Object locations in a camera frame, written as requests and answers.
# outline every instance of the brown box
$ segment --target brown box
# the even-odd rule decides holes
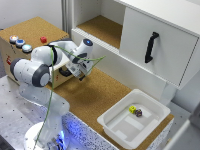
[[[30,59],[30,54],[25,54],[22,52],[21,49],[16,48],[15,45],[10,44],[9,38],[12,35],[17,35],[20,39],[25,40],[26,44],[32,46],[32,48],[36,48],[42,45],[46,45],[51,41],[56,41],[63,38],[68,38],[68,33],[60,30],[59,28],[55,27],[54,25],[48,23],[47,21],[43,20],[40,17],[35,17],[25,22],[19,23],[12,27],[6,28],[5,30],[0,31],[0,50],[1,55],[5,67],[6,74],[12,78],[14,81],[14,77],[10,72],[10,63],[15,58],[25,58]],[[45,36],[47,38],[47,43],[41,43],[40,38]],[[64,66],[66,63],[59,64],[59,67]],[[54,87],[62,84],[63,82],[67,81],[70,77],[62,76],[58,69],[55,69],[55,79],[54,79]]]

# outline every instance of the white tray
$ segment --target white tray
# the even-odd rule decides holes
[[[141,117],[129,112],[132,105],[142,110]],[[103,113],[97,121],[104,127],[105,133],[122,147],[135,149],[169,113],[169,108],[152,97],[140,90],[133,90]]]

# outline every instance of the white drawer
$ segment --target white drawer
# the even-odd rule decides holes
[[[153,32],[158,33],[159,37],[154,40],[151,53],[153,60],[145,63]],[[126,8],[120,54],[179,86],[197,40],[191,34]]]

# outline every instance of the brown cork surface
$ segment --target brown cork surface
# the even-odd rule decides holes
[[[57,87],[54,92],[69,102],[72,113],[120,150],[123,150],[121,146],[105,134],[102,126],[97,122],[97,118],[131,92],[131,89],[94,68],[92,73],[82,82],[75,77],[71,78]],[[172,119],[173,115],[169,115],[137,150],[145,150]]]
[[[12,35],[24,39],[26,44],[34,48],[46,45],[51,41],[62,39],[68,34],[40,17],[35,17],[0,31],[0,37],[9,42]],[[47,43],[41,43],[40,37],[45,36]]]
[[[119,49],[122,35],[122,25],[115,23],[103,16],[98,16],[83,24],[78,28],[93,36],[105,41],[106,43]]]

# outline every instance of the yellow object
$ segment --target yellow object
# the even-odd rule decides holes
[[[129,107],[129,111],[130,111],[132,114],[134,114],[135,111],[136,111],[136,107],[135,107],[135,106]]]

